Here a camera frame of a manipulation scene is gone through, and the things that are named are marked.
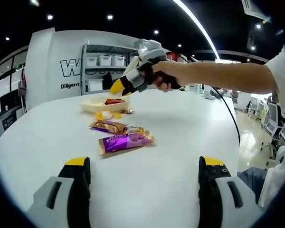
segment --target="white round table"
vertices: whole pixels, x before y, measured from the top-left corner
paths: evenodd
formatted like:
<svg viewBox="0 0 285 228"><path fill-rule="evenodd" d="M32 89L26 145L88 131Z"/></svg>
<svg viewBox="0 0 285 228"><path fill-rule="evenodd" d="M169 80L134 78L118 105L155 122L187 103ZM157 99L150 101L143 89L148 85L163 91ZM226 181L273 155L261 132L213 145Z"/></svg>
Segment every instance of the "white round table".
<svg viewBox="0 0 285 228"><path fill-rule="evenodd" d="M222 159L237 173L238 135L225 104L192 92L137 92L131 95L135 114L118 121L149 130L156 146L104 159L98 139L109 134L90 130L95 118L79 104L107 95L43 103L17 120L0 137L0 177L8 193L26 211L34 192L66 161L88 156L91 227L197 227L199 157Z"/></svg>

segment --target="human hand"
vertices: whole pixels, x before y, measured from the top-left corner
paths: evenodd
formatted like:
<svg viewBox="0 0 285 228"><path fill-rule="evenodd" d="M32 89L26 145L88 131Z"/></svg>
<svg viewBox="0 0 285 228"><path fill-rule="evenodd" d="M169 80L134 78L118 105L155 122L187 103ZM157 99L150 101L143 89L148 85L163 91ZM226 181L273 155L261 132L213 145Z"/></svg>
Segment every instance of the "human hand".
<svg viewBox="0 0 285 228"><path fill-rule="evenodd" d="M160 61L159 63L152 66L153 72L162 71L168 75L171 75L176 78L177 83L180 86L186 86L190 83L186 76L186 64L170 61ZM159 90L163 92L168 92L171 90L171 83L163 83L164 75L156 77L153 83L157 86Z"/></svg>

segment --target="white sleeve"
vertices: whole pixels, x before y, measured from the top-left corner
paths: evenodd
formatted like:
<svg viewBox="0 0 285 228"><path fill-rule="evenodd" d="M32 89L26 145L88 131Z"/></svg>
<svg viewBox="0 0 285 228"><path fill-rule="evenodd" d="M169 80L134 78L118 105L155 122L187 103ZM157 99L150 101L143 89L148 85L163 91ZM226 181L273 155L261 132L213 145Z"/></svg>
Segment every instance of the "white sleeve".
<svg viewBox="0 0 285 228"><path fill-rule="evenodd" d="M285 109L285 47L276 57L267 62L266 66L275 78L279 102L282 109Z"/></svg>

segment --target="black ceiling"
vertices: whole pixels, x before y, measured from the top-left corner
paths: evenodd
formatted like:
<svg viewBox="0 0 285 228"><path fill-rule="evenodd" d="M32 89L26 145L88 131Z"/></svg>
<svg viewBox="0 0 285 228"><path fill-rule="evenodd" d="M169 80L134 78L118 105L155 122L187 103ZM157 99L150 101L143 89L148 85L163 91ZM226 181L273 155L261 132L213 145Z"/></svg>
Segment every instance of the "black ceiling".
<svg viewBox="0 0 285 228"><path fill-rule="evenodd" d="M70 29L103 30L137 38L155 39L163 47L190 55L194 50L211 49L206 39L173 0L30 0L0 1L0 59L28 45L33 32L55 27L56 31ZM196 15L211 37L217 50L251 53L270 59L282 47L279 28L244 14L241 0L183 0ZM47 21L46 15L54 19ZM114 19L108 21L106 15ZM249 37L256 50L247 48Z"/></svg>

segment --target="light strip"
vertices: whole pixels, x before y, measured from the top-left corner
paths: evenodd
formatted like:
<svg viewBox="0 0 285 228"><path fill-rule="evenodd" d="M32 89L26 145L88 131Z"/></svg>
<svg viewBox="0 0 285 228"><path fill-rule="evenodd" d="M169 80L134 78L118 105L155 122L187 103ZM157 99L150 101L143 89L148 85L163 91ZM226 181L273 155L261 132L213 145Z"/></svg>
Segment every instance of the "light strip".
<svg viewBox="0 0 285 228"><path fill-rule="evenodd" d="M185 13L188 14L188 16L193 20L193 22L197 25L197 27L199 27L200 31L202 32L202 34L204 35L204 37L206 38L206 40L208 41L208 43L210 44L215 56L217 59L219 59L219 54L217 52L217 50L214 47L214 44L212 43L212 40L210 39L210 36L208 35L208 33L206 32L206 30L204 29L204 27L201 25L201 23L199 22L199 20L196 18L196 16L190 11L190 9L188 9L188 7L181 1L181 0L173 0L179 7L181 7L181 9L183 11L185 11Z"/></svg>

